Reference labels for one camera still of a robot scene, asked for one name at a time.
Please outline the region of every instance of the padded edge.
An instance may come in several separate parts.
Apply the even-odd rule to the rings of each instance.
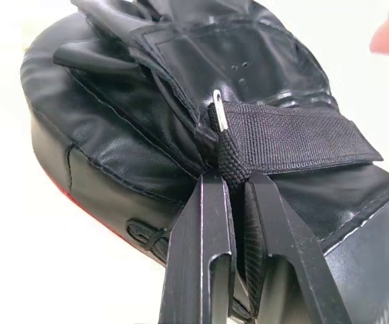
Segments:
[[[389,206],[330,251],[326,261],[353,322],[374,323],[389,303]]]
[[[78,148],[71,150],[69,164],[71,196],[124,240],[138,244],[127,233],[129,219],[147,219],[152,227],[162,229],[178,213],[180,207],[173,203],[159,202],[121,186],[95,168]]]
[[[71,141],[31,113],[32,148],[42,168],[67,192],[71,188],[68,156]]]
[[[66,68],[53,64],[53,53],[62,43],[92,37],[79,13],[63,18],[37,37],[21,67],[22,87],[31,108],[122,186],[158,200],[185,201],[189,189],[180,190],[181,184],[193,185],[196,178],[88,92]]]

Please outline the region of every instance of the stitching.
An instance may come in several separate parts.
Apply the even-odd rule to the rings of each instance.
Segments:
[[[30,101],[27,99],[27,102],[29,104],[29,106],[32,108],[32,110],[37,114],[39,115],[41,118],[43,118],[46,123],[54,128],[56,131],[58,131],[58,133],[60,133],[63,137],[65,137],[66,139],[68,139],[70,142],[72,142],[72,140],[70,138],[68,138],[52,121],[50,121],[45,115],[43,115],[41,112],[37,111],[31,104],[30,104]],[[161,199],[161,200],[165,200],[167,202],[170,202],[170,203],[175,203],[175,204],[182,204],[183,202],[180,201],[180,200],[173,200],[173,199],[169,199],[167,197],[163,197],[163,196],[160,196],[160,195],[157,195],[157,194],[154,194],[152,192],[149,192],[147,190],[143,190],[143,189],[140,189],[132,184],[130,184],[127,180],[124,180],[123,178],[121,178],[120,176],[117,176],[116,174],[114,174],[111,170],[109,170],[107,167],[105,167],[104,165],[101,165],[97,162],[95,162],[94,160],[92,160],[78,145],[76,145],[74,142],[73,143],[73,149],[76,148],[79,150],[79,152],[81,152],[87,159],[88,161],[91,163],[91,165],[97,169],[100,169],[104,174],[106,174],[107,176],[111,177],[112,179],[116,180],[117,182],[121,183],[123,186],[135,191],[135,192],[138,192],[140,194],[144,194],[145,196],[148,196],[150,198],[156,198],[156,199]]]
[[[325,238],[322,238],[320,240],[320,242],[324,242],[325,240],[327,240],[328,238],[330,238],[331,236],[333,236],[334,234],[336,234],[337,232],[339,232],[345,225],[347,225],[348,223],[352,222],[358,215],[360,215],[362,212],[364,212],[366,209],[368,209],[370,206],[372,206],[372,204],[376,203],[378,200],[380,200],[382,197],[384,197],[385,195],[387,195],[389,193],[389,189],[383,191],[381,194],[379,194],[378,196],[376,196],[373,200],[369,201],[360,211],[358,211],[352,219],[346,221],[344,224],[342,224],[338,229],[336,229],[335,231],[333,231],[332,233],[330,233],[329,235],[327,235]]]
[[[343,167],[343,166],[350,166],[355,164],[372,164],[373,157],[370,152],[360,153],[360,154],[350,154],[350,155],[339,155],[336,158],[353,158],[356,159],[356,161],[335,161],[334,159],[309,159],[305,160],[306,163],[311,163],[311,165],[303,165],[301,163],[300,167],[295,167],[294,169],[289,170],[289,166],[292,164],[297,164],[299,162],[288,162],[288,163],[260,163],[259,165],[249,165],[253,171],[257,171],[260,173],[264,173],[265,169],[268,169],[269,171],[266,171],[266,174],[279,174],[279,173],[290,173],[290,172],[301,172],[301,171],[309,171],[314,169],[326,169],[331,167]]]
[[[99,19],[97,16],[89,14],[88,12],[84,12],[80,10],[86,18],[87,24],[91,27],[95,34],[103,35],[103,36],[113,36],[113,38],[117,37],[112,30],[110,30],[107,25]]]
[[[85,39],[80,39],[80,40],[75,40],[75,41],[70,41],[70,42],[67,42],[67,43],[63,43],[63,45],[67,45],[67,44],[78,44],[78,43],[83,43],[83,42],[88,42],[88,41],[99,41],[101,38],[97,37],[97,36],[94,36],[94,37],[88,37],[88,38],[85,38]]]
[[[146,139],[148,139],[148,137],[147,136],[145,136],[145,134],[143,133],[143,132],[141,132],[137,127],[136,127],[136,125],[134,125],[134,124],[132,124],[126,117],[127,116],[125,116],[125,117],[123,117],[123,116],[120,116],[119,115],[119,112],[118,112],[118,110],[116,109],[116,108],[114,108],[113,107],[113,103],[112,103],[112,100],[110,100],[109,98],[106,98],[106,96],[104,95],[104,93],[100,90],[100,89],[98,89],[97,87],[95,87],[94,85],[89,85],[89,87],[90,88],[92,88],[92,89],[94,89],[96,92],[98,92],[98,93],[100,93],[103,97],[104,97],[104,99],[106,99],[106,100],[108,100],[109,101],[109,103],[107,103],[106,101],[102,101],[101,99],[99,99],[89,88],[88,88],[88,86],[86,86],[85,84],[83,84],[83,82],[82,81],[80,81],[80,80],[78,80],[77,78],[76,78],[76,76],[73,74],[73,72],[72,71],[69,71],[69,73],[70,73],[70,75],[73,77],[73,78],[75,78],[77,81],[78,81],[78,83],[80,83],[83,87],[84,87],[84,89],[85,90],[87,90],[91,95],[93,95],[94,96],[94,98],[96,99],[96,100],[98,100],[100,103],[102,103],[103,105],[106,105],[106,106],[109,106],[109,108],[111,108],[112,110],[113,110],[113,112],[117,115],[117,117],[119,118],[119,119],[121,119],[121,120],[123,120],[123,121],[125,121],[125,122],[128,122],[128,123],[130,123],[142,136],[144,136]],[[170,143],[166,138],[161,138],[160,140],[162,140],[165,144],[167,144],[171,149],[173,149],[173,152],[174,152],[174,154],[176,154],[176,156],[177,156],[177,158],[179,158],[179,159],[181,159],[181,160],[184,160],[184,158],[183,158],[183,155],[179,152],[179,149],[173,144],[173,143]],[[154,147],[156,147],[156,148],[158,148],[159,149],[159,146],[156,146],[152,141],[151,141],[151,144],[153,144],[154,145]],[[188,170],[186,170],[184,167],[182,167],[178,162],[176,162],[172,157],[170,157],[171,159],[172,159],[172,161],[173,162],[175,162],[175,164],[177,164],[183,171],[185,171],[189,176],[191,176],[193,179],[197,179],[197,177],[195,177],[194,175],[192,175],[191,174],[191,172],[189,172]],[[198,167],[196,167],[195,165],[192,165],[191,166],[193,169],[195,169],[198,173],[202,173],[202,170],[200,169],[200,168],[198,168]]]
[[[123,122],[127,122],[130,126],[133,127],[134,130],[136,130],[137,133],[139,133],[142,137],[144,137],[148,142],[149,144],[151,144],[156,150],[160,151],[161,153],[163,153],[164,155],[166,155],[174,164],[176,164],[178,167],[180,167],[186,174],[188,174],[191,178],[193,179],[197,179],[197,177],[195,177],[193,174],[191,174],[191,172],[188,172],[188,170],[186,170],[182,165],[180,165],[178,162],[176,162],[174,160],[174,158],[172,158],[172,156],[170,156],[166,151],[164,151],[162,148],[160,148],[159,146],[155,145],[153,142],[151,142],[151,140],[149,140],[149,138],[147,138],[146,136],[144,136],[144,134],[135,126],[133,125],[129,120],[125,119],[125,118],[122,118],[118,113],[117,113],[117,110],[111,106],[110,104],[102,101],[100,98],[98,98],[88,87],[86,87],[80,80],[78,80],[78,78],[76,78],[72,72],[69,70],[69,69],[66,69],[68,74],[87,92],[89,93],[91,96],[94,97],[95,100],[98,101],[98,103],[100,103],[101,105],[109,108],[116,116],[118,119],[120,119],[121,121]]]
[[[229,32],[229,31],[236,30],[236,29],[241,29],[241,30],[244,29],[244,28],[245,29],[252,29],[253,28],[252,25],[255,24],[255,23],[259,23],[259,22],[256,22],[256,21],[253,21],[253,20],[240,20],[240,21],[222,22],[220,24],[218,23],[216,25],[212,25],[212,30],[209,30],[209,31],[207,31],[205,33],[197,34],[196,37],[199,38],[199,37],[208,36],[210,34],[221,34],[223,32]],[[173,30],[176,29],[171,24],[169,24],[169,26],[167,26],[167,27],[170,27]],[[170,39],[167,39],[167,40],[164,40],[164,41],[158,42],[158,43],[153,43],[153,42],[150,42],[149,40],[146,39],[146,35],[149,35],[149,34],[152,34],[152,33],[155,33],[155,32],[162,32],[162,31],[163,31],[163,29],[147,30],[146,32],[141,32],[139,37],[143,40],[145,45],[147,45],[147,47],[149,47],[150,50],[153,53],[156,53],[156,52],[159,53],[160,60],[164,63],[164,68],[166,70],[168,70],[171,73],[171,75],[174,75],[175,74],[175,69],[172,68],[172,65],[169,65],[168,61],[166,60],[166,56],[163,55],[162,49],[161,49],[161,47],[162,47],[161,45],[173,42],[173,41],[177,40],[178,38],[181,38],[183,35],[186,35],[186,33],[177,34],[177,35],[175,35],[174,37],[172,37]],[[198,125],[196,127],[196,131],[198,131],[199,130],[199,125],[201,123],[199,122],[198,118],[196,118],[196,116],[198,116],[199,111],[196,109],[196,106],[192,103],[192,99],[191,99],[192,95],[187,94],[187,90],[186,89],[184,90],[184,88],[180,85],[179,81],[177,79],[175,79],[173,76],[171,76],[171,80],[173,81],[173,82],[170,82],[172,84],[173,92],[175,93],[176,97],[181,102],[186,103],[187,108],[189,109],[189,114],[198,123]]]
[[[74,143],[71,143],[67,147],[67,155],[66,155],[66,161],[67,161],[67,170],[68,170],[68,192],[71,193],[71,187],[73,186],[73,177],[71,176],[71,165],[70,165],[70,153],[71,150],[74,148]]]
[[[245,26],[253,26],[253,25],[256,25],[256,24],[259,24],[259,25],[265,26],[265,27],[269,27],[269,28],[271,28],[271,29],[273,29],[273,30],[275,30],[277,32],[281,32],[281,33],[285,34],[285,36],[289,37],[291,40],[294,39],[294,36],[288,30],[285,30],[283,28],[279,28],[277,26],[274,26],[273,24],[269,24],[269,23],[267,23],[264,20],[250,20],[250,19],[244,19],[244,18],[236,18],[236,19],[229,20],[229,21],[222,21],[222,22],[217,22],[215,24],[211,24],[211,25],[200,26],[199,28],[190,29],[190,30],[188,30],[188,32],[195,33],[195,32],[197,32],[197,31],[199,31],[201,29],[212,28],[212,30],[208,30],[208,31],[205,31],[203,33],[199,33],[199,34],[196,35],[196,37],[203,37],[203,36],[208,36],[210,34],[215,34],[217,32],[228,32],[228,31],[232,31],[232,30],[235,30],[235,29],[239,29],[241,27],[243,28]],[[177,30],[176,27],[173,24],[168,24],[166,26],[160,26],[160,28],[156,28],[156,29],[153,29],[153,30],[147,30],[145,32],[141,32],[140,36],[150,46],[151,43],[146,40],[146,36],[147,35],[154,34],[156,32],[167,31],[169,29]],[[172,41],[178,39],[179,37],[181,37],[180,34],[175,35],[174,37],[171,37],[170,39],[164,40],[162,42],[153,43],[153,44],[155,46],[157,46],[157,45],[169,43],[169,42],[172,42]]]
[[[173,94],[176,96],[176,98],[181,101],[183,104],[186,104],[186,109],[188,111],[188,114],[190,115],[190,118],[194,120],[195,122],[198,122],[198,114],[196,114],[195,107],[193,103],[188,100],[186,94],[181,90],[181,86],[179,83],[174,79],[170,74],[168,74],[165,70],[165,66],[161,65],[157,67],[157,64],[152,62],[150,63],[150,60],[144,59],[143,57],[135,56],[136,61],[138,61],[140,64],[146,66],[152,73],[152,75],[155,78],[161,78],[163,79],[167,84],[169,84],[173,90]]]
[[[274,102],[274,101],[279,101],[285,98],[289,98],[293,95],[295,96],[305,96],[305,95],[326,95],[327,97],[332,97],[332,93],[330,92],[330,89],[328,88],[315,88],[313,90],[292,90],[290,88],[284,88],[281,91],[277,92],[276,94],[273,94],[270,97],[267,97],[263,99],[263,101],[267,102]]]
[[[286,117],[295,117],[295,118],[306,118],[306,119],[312,119],[313,117],[321,117],[325,119],[343,119],[345,121],[350,121],[343,115],[340,115],[337,111],[310,111],[305,108],[293,108],[291,109],[294,113],[279,113],[275,112],[274,110],[279,110],[279,108],[275,108],[273,106],[265,105],[267,107],[263,108],[261,111],[236,111],[232,109],[228,109],[228,114],[233,115],[248,115],[251,117],[258,117],[258,115],[274,115],[274,116],[286,116]]]
[[[323,67],[320,65],[320,62],[317,60],[316,56],[314,56],[314,54],[297,37],[295,37],[295,35],[293,35],[293,38],[295,39],[295,44],[297,44],[297,46],[314,62],[314,64],[320,70],[320,73],[325,79],[330,92],[329,78],[326,75],[326,72],[324,71]]]

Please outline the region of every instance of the black fabric loop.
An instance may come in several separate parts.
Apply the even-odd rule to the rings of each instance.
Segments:
[[[159,231],[155,232],[147,241],[147,243],[143,246],[143,249],[146,251],[149,251],[152,249],[152,247],[158,242],[159,239],[162,238],[162,236],[166,233],[166,229],[160,229]]]

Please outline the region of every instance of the black velcro strap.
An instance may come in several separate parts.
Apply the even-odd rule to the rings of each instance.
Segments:
[[[252,171],[270,175],[382,161],[356,125],[335,109],[223,105],[229,129],[220,134],[218,160],[221,169],[238,175],[233,182]],[[209,110],[215,114],[214,105]]]

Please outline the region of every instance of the seam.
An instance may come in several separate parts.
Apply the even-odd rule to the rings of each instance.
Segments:
[[[192,28],[189,30],[186,30],[182,34],[186,35],[187,33],[196,33],[199,32],[201,29],[212,29],[212,30],[206,30],[204,32],[199,32],[195,35],[195,37],[203,37],[203,36],[208,36],[209,34],[215,34],[217,32],[228,32],[232,31],[235,29],[239,29],[240,27],[245,27],[245,26],[250,26],[254,27],[255,25],[261,25],[265,27],[269,27],[270,29],[275,30],[276,32],[283,33],[285,36],[289,37],[290,40],[293,40],[295,37],[293,34],[291,34],[288,30],[285,30],[284,28],[280,28],[275,26],[274,24],[271,24],[270,22],[267,22],[265,20],[253,20],[253,19],[247,19],[247,18],[233,18],[232,20],[225,20],[221,22],[217,22],[215,24],[210,24],[210,25],[202,25],[199,28]],[[167,24],[165,26],[159,26],[158,28],[152,29],[152,30],[147,30],[145,32],[140,32],[140,36],[150,45],[150,42],[146,40],[146,36],[150,34],[154,34],[157,32],[166,32],[168,30],[178,30],[177,27],[174,24]],[[177,34],[171,38],[168,38],[167,40],[163,40],[158,43],[153,43],[154,45],[161,45],[165,43],[170,43],[172,41],[175,41],[176,39],[180,38],[182,35]]]
[[[97,169],[100,169],[106,176],[109,176],[111,177],[112,179],[116,180],[117,182],[119,182],[120,184],[122,184],[123,186],[137,192],[137,193],[140,193],[140,194],[144,194],[145,196],[148,196],[150,198],[155,198],[155,199],[161,199],[161,200],[164,200],[164,201],[167,201],[167,202],[170,202],[170,203],[175,203],[175,204],[182,204],[183,202],[180,201],[180,200],[173,200],[173,199],[169,199],[167,197],[163,197],[163,196],[160,196],[160,195],[157,195],[157,194],[154,194],[152,192],[149,192],[147,190],[143,190],[141,188],[138,188],[136,186],[134,186],[133,184],[130,184],[127,180],[124,180],[123,178],[121,178],[120,176],[117,176],[116,174],[114,174],[111,170],[109,170],[107,167],[105,167],[104,165],[101,165],[100,163],[97,163],[95,161],[93,161],[78,145],[76,145],[70,138],[68,138],[53,122],[51,122],[45,115],[43,115],[41,112],[37,111],[35,108],[33,108],[33,106],[31,105],[30,101],[27,99],[27,102],[29,104],[29,106],[32,108],[32,110],[37,114],[39,115],[43,120],[46,121],[46,123],[54,128],[56,131],[58,131],[58,133],[60,133],[60,135],[62,135],[64,138],[68,139],[71,143],[73,143],[73,148],[76,148],[79,150],[79,152],[81,152],[81,154],[83,154],[87,159],[88,161],[91,163],[91,165]]]
[[[330,83],[329,78],[326,75],[326,72],[324,71],[323,67],[320,65],[320,62],[317,60],[316,56],[303,44],[295,35],[293,35],[293,38],[295,39],[295,44],[299,46],[299,48],[314,62],[314,64],[317,66],[317,68],[320,70],[323,78],[325,79],[326,83],[328,84],[328,88],[330,91]]]
[[[379,194],[378,196],[376,196],[374,199],[372,199],[371,201],[369,201],[360,211],[358,211],[352,219],[350,219],[349,221],[346,221],[344,224],[342,224],[338,229],[336,229],[335,231],[333,231],[332,233],[330,233],[329,235],[327,235],[325,238],[322,238],[320,240],[320,242],[324,242],[325,240],[327,240],[328,238],[330,238],[331,236],[333,236],[334,234],[338,233],[345,225],[347,225],[348,223],[351,223],[358,215],[360,215],[362,212],[364,212],[366,209],[368,209],[370,206],[372,206],[372,204],[376,203],[379,199],[381,199],[382,197],[384,197],[385,195],[387,195],[389,193],[389,189],[383,191],[381,194]]]
[[[188,170],[186,170],[186,168],[184,168],[182,165],[180,165],[178,162],[176,162],[176,160],[174,160],[174,158],[172,158],[172,156],[170,156],[170,154],[168,154],[166,151],[164,151],[162,148],[160,148],[159,146],[157,146],[156,144],[154,144],[149,138],[147,138],[146,136],[144,136],[144,134],[135,126],[133,125],[128,119],[125,119],[125,118],[122,118],[118,113],[117,113],[117,110],[111,106],[110,104],[102,101],[100,98],[98,98],[87,86],[85,86],[78,78],[76,78],[73,73],[70,71],[70,69],[66,68],[67,70],[67,73],[76,81],[76,83],[78,85],[80,85],[89,95],[91,95],[98,103],[100,103],[101,105],[105,106],[106,108],[109,108],[115,115],[118,119],[120,119],[121,121],[123,122],[126,122],[128,123],[138,134],[140,134],[143,138],[145,138],[149,144],[151,144],[156,150],[160,151],[162,154],[166,155],[166,157],[168,157],[175,165],[177,165],[178,167],[180,167],[187,175],[189,175],[191,178],[193,179],[197,179],[197,177],[195,177],[191,172],[189,172]]]
[[[245,28],[247,30],[251,30],[254,28],[254,24],[260,24],[260,22],[255,21],[255,20],[231,20],[230,22],[221,22],[221,23],[217,23],[215,25],[212,25],[212,30],[208,30],[204,33],[197,34],[197,35],[195,35],[195,37],[200,38],[200,37],[208,36],[210,34],[222,34],[223,32],[229,32],[229,31],[236,30],[236,29],[242,30]],[[167,26],[167,28],[168,29],[171,28],[172,30],[175,29],[175,27],[172,25]],[[183,87],[180,85],[179,81],[173,77],[173,75],[175,74],[174,73],[175,69],[171,65],[169,65],[168,60],[166,59],[165,55],[163,55],[162,49],[161,49],[163,44],[174,42],[178,38],[181,38],[183,35],[187,35],[187,33],[186,32],[179,33],[179,34],[171,37],[170,39],[167,39],[167,40],[164,40],[164,41],[158,42],[158,43],[150,42],[146,38],[146,36],[149,34],[153,34],[156,32],[162,32],[162,31],[163,31],[163,29],[147,30],[145,32],[141,32],[139,34],[139,38],[141,38],[144,45],[147,45],[147,47],[149,47],[151,52],[157,54],[157,51],[158,51],[159,56],[160,56],[160,61],[164,63],[164,68],[171,73],[171,80],[173,82],[170,82],[170,83],[172,84],[173,92],[175,93],[176,97],[182,103],[186,103],[187,108],[189,110],[189,114],[194,119],[196,119],[196,122],[197,122],[196,132],[199,132],[200,131],[199,125],[201,125],[201,123],[198,120],[198,118],[196,118],[196,116],[198,115],[197,114],[198,110],[196,109],[196,106],[192,103],[192,96],[190,94],[187,94],[187,91],[183,89]]]
[[[83,42],[88,42],[88,41],[99,41],[100,38],[97,37],[97,36],[94,36],[94,37],[89,37],[89,38],[84,38],[84,39],[80,39],[80,40],[75,40],[75,41],[70,41],[70,42],[66,42],[66,43],[63,43],[62,45],[68,45],[68,44],[78,44],[78,43],[83,43]]]
[[[305,119],[312,119],[313,117],[321,117],[324,119],[341,119],[345,120],[346,122],[350,121],[347,119],[345,116],[341,115],[337,111],[310,111],[304,108],[293,108],[291,109],[292,112],[294,113],[279,113],[275,112],[274,110],[280,110],[279,108],[269,106],[269,105],[264,105],[266,107],[262,107],[261,111],[237,111],[236,109],[228,109],[227,113],[228,114],[233,114],[233,115],[248,115],[250,117],[257,117],[258,115],[273,115],[273,116],[286,116],[286,117],[294,117],[294,118],[305,118]]]
[[[84,39],[80,39],[80,40],[77,40],[77,41],[73,41],[73,42],[66,42],[66,43],[63,43],[62,45],[65,45],[65,44],[75,44],[75,43],[81,43],[81,42],[86,42],[86,41],[90,41],[90,40],[94,40],[94,39],[99,39],[97,36],[93,36],[93,37],[88,37],[88,38],[84,38]],[[31,55],[29,55],[29,49],[25,52],[25,55],[24,55],[24,58],[22,60],[22,66],[30,61],[31,59],[34,59],[34,56],[31,57]]]
[[[84,10],[79,10],[84,16],[87,24],[98,36],[112,36],[112,38],[117,38],[117,35],[110,30],[107,25],[97,16],[94,16],[91,13],[88,13]]]
[[[303,165],[301,164],[299,167],[294,167],[292,169],[289,169],[289,166],[299,164],[298,162],[292,162],[287,164],[276,164],[276,165],[250,165],[247,163],[249,167],[251,167],[252,171],[256,171],[259,173],[263,173],[269,176],[272,175],[278,175],[278,174],[286,174],[286,173],[295,173],[295,172],[306,172],[306,171],[316,171],[316,170],[324,170],[324,169],[332,169],[336,167],[344,167],[344,166],[353,166],[353,165],[360,165],[360,164],[372,164],[373,157],[369,153],[364,153],[363,155],[354,155],[354,156],[339,156],[340,158],[348,158],[352,157],[355,160],[353,161],[337,161],[335,163],[332,163],[332,161],[329,160],[312,160],[312,161],[306,161],[307,163],[311,163],[310,165]]]
[[[100,89],[98,89],[98,88],[95,87],[94,85],[91,85],[91,84],[89,85],[90,88],[94,89],[96,92],[98,92],[100,95],[102,95],[102,96],[104,97],[103,100],[101,100],[100,98],[98,98],[98,97],[97,97],[97,96],[88,88],[88,86],[86,86],[82,81],[78,80],[78,78],[74,75],[74,73],[73,73],[72,71],[69,71],[69,73],[70,73],[70,76],[72,76],[73,78],[75,78],[75,79],[77,80],[77,82],[78,82],[79,84],[81,84],[81,85],[84,87],[84,89],[87,90],[91,95],[93,95],[94,98],[95,98],[96,100],[100,101],[100,103],[102,103],[103,105],[108,106],[110,109],[113,110],[113,112],[117,115],[117,117],[118,117],[119,119],[121,119],[121,120],[123,120],[123,121],[125,121],[125,122],[130,123],[130,124],[136,129],[136,131],[138,131],[144,138],[148,139],[148,137],[147,137],[143,132],[141,132],[140,129],[138,129],[138,127],[137,127],[135,124],[133,124],[133,123],[131,123],[131,122],[129,121],[129,117],[128,117],[128,116],[126,116],[126,115],[125,115],[124,117],[123,117],[123,116],[120,116],[120,114],[118,113],[119,110],[113,107],[113,101],[112,101],[111,99],[107,98],[107,97],[105,96],[105,94],[104,94]],[[162,140],[166,145],[168,145],[170,149],[173,149],[173,153],[176,155],[176,158],[178,158],[178,159],[180,159],[180,160],[184,160],[183,155],[179,152],[179,149],[178,149],[174,144],[170,143],[166,138],[161,138],[161,140]],[[156,148],[159,149],[159,146],[157,146],[156,144],[154,144],[154,143],[152,142],[152,140],[148,139],[148,141],[150,141],[151,144],[154,145],[154,147],[156,147]],[[180,165],[179,162],[177,162],[176,160],[174,160],[170,155],[169,155],[169,158],[170,158],[175,164],[177,164],[183,171],[185,171],[189,176],[191,176],[193,179],[197,179],[197,177],[195,177],[190,171],[186,170],[186,168],[184,168],[182,165]],[[201,170],[199,167],[196,167],[195,165],[192,165],[191,168],[195,169],[195,171],[198,172],[198,173],[202,173],[202,170]]]
[[[250,101],[248,102],[249,105],[270,105],[267,103],[273,103],[274,101],[279,101],[282,99],[289,98],[291,96],[308,96],[308,95],[324,95],[330,98],[334,97],[332,96],[332,93],[328,88],[315,88],[313,90],[292,90],[290,88],[284,88],[280,91],[278,91],[276,94],[273,94],[270,97],[264,98],[261,101]]]
[[[67,162],[67,170],[68,170],[68,192],[71,194],[71,187],[73,186],[73,177],[71,176],[71,165],[70,165],[70,153],[71,150],[74,148],[74,143],[71,143],[67,147],[67,154],[65,156],[66,162]]]
[[[167,84],[169,84],[170,87],[172,88],[172,91],[173,91],[173,94],[175,95],[175,97],[183,104],[184,103],[186,104],[185,108],[187,109],[187,112],[190,115],[190,118],[192,118],[192,120],[194,122],[198,121],[198,114],[195,113],[196,109],[195,109],[194,104],[188,99],[186,94],[182,91],[182,88],[179,85],[179,83],[176,81],[176,79],[174,79],[166,70],[164,70],[166,68],[166,66],[165,65],[162,66],[160,64],[159,59],[155,59],[155,58],[153,60],[144,59],[141,55],[140,56],[135,55],[135,56],[133,56],[133,58],[137,62],[139,62],[139,64],[147,67],[151,71],[151,73],[154,77],[161,78]]]

